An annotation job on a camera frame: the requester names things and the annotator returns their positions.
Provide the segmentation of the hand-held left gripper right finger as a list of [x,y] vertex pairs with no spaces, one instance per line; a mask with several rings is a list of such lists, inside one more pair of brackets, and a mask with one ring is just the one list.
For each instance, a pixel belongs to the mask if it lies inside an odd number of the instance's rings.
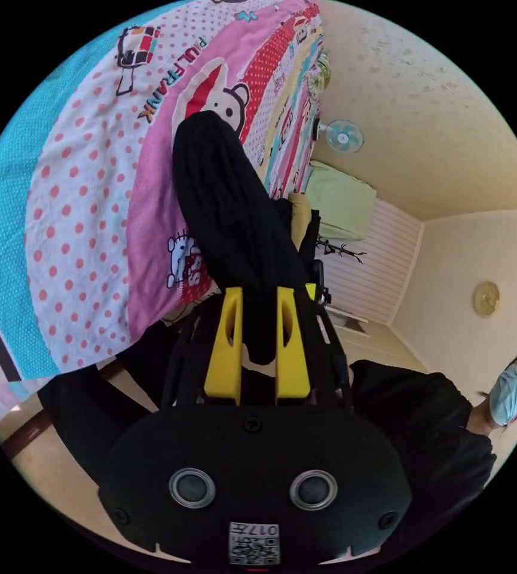
[[293,289],[277,289],[276,319],[276,404],[303,401],[310,380]]

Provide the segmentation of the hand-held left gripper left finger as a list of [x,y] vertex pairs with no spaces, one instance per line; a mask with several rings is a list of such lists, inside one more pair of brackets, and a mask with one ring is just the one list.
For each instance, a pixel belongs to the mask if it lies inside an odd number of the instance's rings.
[[228,288],[220,307],[215,340],[204,382],[206,397],[240,404],[243,344],[243,291]]

